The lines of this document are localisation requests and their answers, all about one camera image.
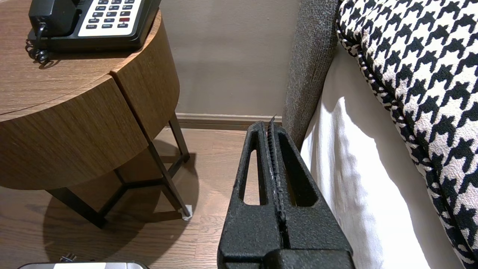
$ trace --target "white bed sheet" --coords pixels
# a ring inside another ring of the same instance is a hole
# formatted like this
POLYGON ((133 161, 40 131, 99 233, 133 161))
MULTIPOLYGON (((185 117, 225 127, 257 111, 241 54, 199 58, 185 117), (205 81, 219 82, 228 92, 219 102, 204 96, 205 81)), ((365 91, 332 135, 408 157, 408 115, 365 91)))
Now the white bed sheet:
POLYGON ((301 155, 357 269, 463 268, 388 112, 342 48, 301 155))

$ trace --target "upholstered headboard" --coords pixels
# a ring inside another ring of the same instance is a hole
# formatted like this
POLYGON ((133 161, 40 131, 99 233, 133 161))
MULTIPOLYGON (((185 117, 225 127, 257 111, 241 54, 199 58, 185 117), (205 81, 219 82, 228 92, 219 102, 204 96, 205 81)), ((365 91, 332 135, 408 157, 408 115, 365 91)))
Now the upholstered headboard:
POLYGON ((337 46, 337 2, 302 0, 299 7, 282 115, 282 124, 299 149, 337 46))

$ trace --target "bed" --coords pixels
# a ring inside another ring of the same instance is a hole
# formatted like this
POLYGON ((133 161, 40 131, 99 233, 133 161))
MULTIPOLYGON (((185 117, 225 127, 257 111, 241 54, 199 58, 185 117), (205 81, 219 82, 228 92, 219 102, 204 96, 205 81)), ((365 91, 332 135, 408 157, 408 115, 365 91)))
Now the bed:
POLYGON ((282 124, 358 269, 477 268, 476 10, 301 0, 282 124))
POLYGON ((354 250, 357 269, 462 268, 388 112, 342 47, 301 156, 354 250))

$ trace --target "baseboard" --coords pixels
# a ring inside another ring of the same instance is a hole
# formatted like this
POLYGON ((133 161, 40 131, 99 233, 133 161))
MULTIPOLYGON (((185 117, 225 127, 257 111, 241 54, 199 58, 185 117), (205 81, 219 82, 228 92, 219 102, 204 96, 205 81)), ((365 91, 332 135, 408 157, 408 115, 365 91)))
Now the baseboard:
MULTIPOLYGON (((258 121, 269 122, 272 116, 245 116, 223 114, 192 114, 176 113, 181 128, 216 129, 216 130, 247 130, 258 121)), ((282 117, 275 116, 277 124, 282 125, 282 117)))

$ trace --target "phone keypad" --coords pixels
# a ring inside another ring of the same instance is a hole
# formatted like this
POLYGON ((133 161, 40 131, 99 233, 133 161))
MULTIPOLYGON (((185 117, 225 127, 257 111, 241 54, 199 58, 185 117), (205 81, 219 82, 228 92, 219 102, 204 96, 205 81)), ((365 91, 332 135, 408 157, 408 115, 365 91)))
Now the phone keypad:
POLYGON ((136 17, 139 16, 139 7, 143 1, 144 0, 94 1, 85 15, 85 20, 78 36, 131 34, 136 17), (105 16, 105 19, 103 19, 103 23, 100 23, 100 19, 103 16, 105 16))

